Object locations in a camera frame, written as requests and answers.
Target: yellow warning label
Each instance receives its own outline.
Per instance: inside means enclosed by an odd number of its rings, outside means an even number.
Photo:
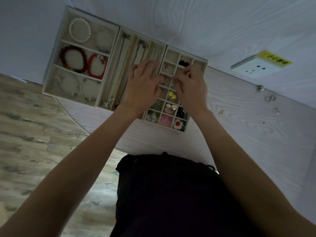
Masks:
[[[271,52],[268,52],[268,51],[261,51],[260,53],[257,54],[257,56],[264,58],[264,59],[268,59],[268,60],[270,60],[270,61],[272,61],[280,66],[288,66],[288,65],[293,63],[287,59],[284,59],[284,58],[277,56],[277,55],[275,55]]]

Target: wall socket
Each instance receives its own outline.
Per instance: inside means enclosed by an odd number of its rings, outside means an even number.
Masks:
[[[250,78],[259,78],[277,71],[284,67],[277,65],[269,60],[253,55],[242,62],[231,66],[231,70],[236,71],[242,75]]]

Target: person's right hand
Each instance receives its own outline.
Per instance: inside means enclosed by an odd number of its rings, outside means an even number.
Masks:
[[[182,72],[173,76],[176,80],[176,91],[184,110],[194,119],[207,111],[207,86],[203,72],[196,66],[190,65]]]

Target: red bracelet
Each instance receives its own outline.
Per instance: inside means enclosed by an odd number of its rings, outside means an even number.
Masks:
[[[101,74],[101,75],[93,75],[93,74],[91,73],[91,63],[92,63],[93,59],[94,59],[95,57],[97,57],[97,56],[98,56],[97,54],[93,54],[93,55],[90,56],[90,58],[89,58],[89,60],[88,60],[87,72],[88,72],[89,76],[94,77],[94,78],[96,78],[96,79],[102,80],[103,75],[104,75],[104,72],[105,72],[105,69],[106,69],[106,65],[107,65],[107,57],[101,55],[101,56],[103,57],[103,59],[100,59],[100,61],[101,61],[102,64],[104,64],[104,70],[103,70],[102,74]]]
[[[80,52],[80,54],[82,56],[82,59],[83,59],[83,67],[81,69],[72,68],[66,63],[65,55],[66,55],[66,52],[69,51],[69,50],[74,50],[74,51],[79,51]],[[78,73],[82,73],[82,72],[85,72],[85,70],[87,69],[87,57],[86,57],[86,54],[85,54],[84,50],[82,48],[80,48],[80,47],[67,46],[65,48],[62,48],[60,50],[60,53],[59,53],[59,58],[61,59],[63,67],[67,68],[68,70],[71,70],[71,71],[74,71],[74,72],[78,72]]]

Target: white jewelry tray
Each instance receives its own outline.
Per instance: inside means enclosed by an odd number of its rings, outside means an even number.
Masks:
[[[77,69],[83,67],[82,57],[78,51],[68,51],[65,54],[67,64],[62,63],[59,54],[66,46],[80,47],[85,52],[87,61],[93,54],[107,58],[103,78],[91,77],[87,70],[78,73],[69,68],[69,66]],[[99,57],[95,57],[91,64],[91,73],[96,76],[102,74],[104,70],[102,62],[98,63]],[[157,61],[160,67],[154,71],[153,76],[159,74],[165,79],[159,84],[161,94],[157,102],[138,119],[177,132],[185,132],[190,116],[182,112],[183,107],[178,100],[171,77],[176,71],[184,68],[182,66],[184,63],[196,64],[205,73],[207,61],[71,7],[66,8],[56,38],[43,93],[115,111],[124,96],[127,71],[132,64],[138,64],[144,59]]]

